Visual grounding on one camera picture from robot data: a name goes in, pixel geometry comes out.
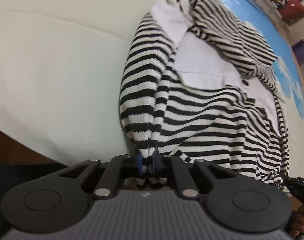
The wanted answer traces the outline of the person's right hand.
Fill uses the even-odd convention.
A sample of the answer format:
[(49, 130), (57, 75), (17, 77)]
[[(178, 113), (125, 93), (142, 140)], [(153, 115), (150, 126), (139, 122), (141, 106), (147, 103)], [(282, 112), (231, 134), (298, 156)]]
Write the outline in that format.
[(304, 233), (304, 204), (302, 204), (297, 211), (293, 212), (292, 219), (289, 234), (294, 238)]

